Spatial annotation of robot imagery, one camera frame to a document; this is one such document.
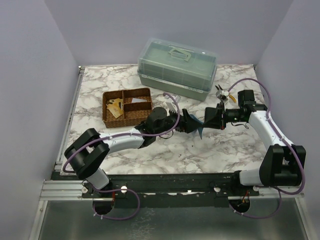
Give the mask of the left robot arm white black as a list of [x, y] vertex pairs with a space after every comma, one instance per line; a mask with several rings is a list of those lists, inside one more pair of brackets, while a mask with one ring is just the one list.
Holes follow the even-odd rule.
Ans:
[[182, 115], [156, 107], [146, 120], [131, 130], [119, 133], [100, 134], [94, 128], [87, 129], [64, 152], [67, 163], [80, 180], [86, 180], [93, 186], [93, 191], [101, 198], [111, 191], [110, 178], [100, 168], [107, 155], [127, 149], [145, 148], [156, 138], [177, 132], [192, 133], [202, 129], [203, 122], [186, 109]]

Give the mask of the blue leather card holder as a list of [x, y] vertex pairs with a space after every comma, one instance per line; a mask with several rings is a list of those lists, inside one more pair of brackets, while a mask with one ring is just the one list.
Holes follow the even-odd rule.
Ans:
[[200, 137], [200, 139], [202, 140], [202, 139], [203, 139], [203, 129], [204, 129], [204, 128], [202, 127], [203, 122], [202, 122], [201, 120], [199, 120], [199, 119], [198, 119], [195, 115], [193, 115], [193, 114], [191, 114], [190, 116], [191, 116], [191, 118], [192, 118], [193, 120], [195, 120], [195, 121], [197, 122], [196, 129], [192, 132], [192, 135], [195, 137], [196, 134], [198, 134], [199, 137]]

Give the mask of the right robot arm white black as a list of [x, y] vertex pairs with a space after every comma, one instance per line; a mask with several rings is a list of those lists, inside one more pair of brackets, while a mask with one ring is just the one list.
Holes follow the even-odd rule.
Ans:
[[218, 90], [216, 97], [220, 100], [216, 107], [205, 109], [204, 128], [224, 130], [228, 123], [248, 123], [262, 140], [266, 154], [260, 167], [241, 170], [238, 179], [230, 183], [230, 191], [241, 196], [248, 186], [298, 186], [302, 183], [306, 150], [287, 140], [276, 126], [267, 107], [255, 101], [253, 90], [239, 91], [238, 108], [227, 109], [229, 92]]

